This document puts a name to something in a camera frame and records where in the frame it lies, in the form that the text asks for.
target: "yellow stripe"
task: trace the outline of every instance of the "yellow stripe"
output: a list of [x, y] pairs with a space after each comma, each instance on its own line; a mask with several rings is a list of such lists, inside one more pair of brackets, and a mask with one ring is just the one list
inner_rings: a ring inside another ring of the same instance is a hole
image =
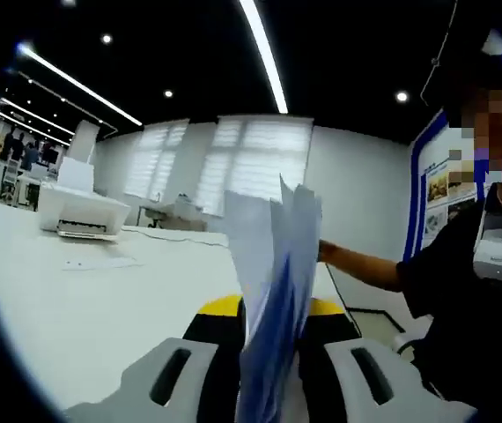
[[[236, 316], [237, 308], [240, 304], [241, 295], [228, 295], [206, 303], [200, 310], [199, 315], [228, 315]], [[310, 305], [310, 315], [342, 315], [343, 309], [331, 301], [318, 300], [312, 298]]]
[[341, 307], [331, 301], [318, 300], [312, 298], [310, 306], [310, 315], [344, 315]]
[[237, 307], [240, 304], [240, 299], [241, 295], [228, 295], [227, 297], [207, 302], [198, 310], [198, 314], [237, 316]]

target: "stack of paper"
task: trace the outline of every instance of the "stack of paper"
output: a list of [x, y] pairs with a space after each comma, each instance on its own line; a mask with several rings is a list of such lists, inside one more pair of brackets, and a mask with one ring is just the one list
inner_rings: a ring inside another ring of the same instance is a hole
[[246, 342], [240, 355], [239, 423], [280, 420], [294, 344], [314, 284], [321, 202], [281, 179], [282, 203], [225, 193], [225, 233], [243, 291]]
[[57, 184], [66, 188], [92, 192], [94, 186], [93, 166], [71, 157], [63, 157]]

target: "white table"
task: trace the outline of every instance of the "white table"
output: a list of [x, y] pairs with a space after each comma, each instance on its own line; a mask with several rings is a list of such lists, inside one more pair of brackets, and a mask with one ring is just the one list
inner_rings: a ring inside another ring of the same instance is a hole
[[[130, 226], [168, 239], [226, 245], [222, 234]], [[64, 271], [72, 260], [134, 257], [141, 265]], [[122, 371], [165, 338], [181, 338], [207, 301], [240, 293], [229, 250], [122, 231], [117, 243], [67, 240], [32, 211], [0, 204], [0, 325], [47, 400], [99, 402]], [[314, 297], [340, 304], [319, 265]]]

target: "poster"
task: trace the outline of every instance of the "poster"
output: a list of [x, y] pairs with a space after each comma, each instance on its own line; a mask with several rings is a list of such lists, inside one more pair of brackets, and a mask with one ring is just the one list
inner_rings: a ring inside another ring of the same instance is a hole
[[448, 206], [448, 221], [450, 222], [463, 210], [468, 209], [476, 202], [474, 197], [468, 198], [466, 200], [460, 201], [459, 203], [453, 203]]
[[438, 207], [429, 210], [425, 215], [425, 238], [435, 238], [439, 231], [447, 224], [447, 208]]
[[424, 238], [423, 242], [421, 243], [421, 248], [426, 249], [433, 243], [433, 241], [435, 241], [435, 238]]
[[447, 164], [445, 164], [429, 173], [427, 203], [430, 204], [442, 198], [446, 198], [447, 193]]
[[452, 162], [448, 173], [448, 201], [469, 197], [476, 192], [474, 183], [474, 162], [469, 160]]

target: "printer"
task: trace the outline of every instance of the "printer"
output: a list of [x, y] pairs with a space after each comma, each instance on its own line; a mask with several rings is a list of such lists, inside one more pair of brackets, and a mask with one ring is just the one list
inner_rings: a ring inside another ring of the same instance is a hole
[[63, 158], [57, 182], [43, 182], [38, 200], [40, 229], [61, 236], [113, 241], [130, 207], [96, 194], [90, 164]]

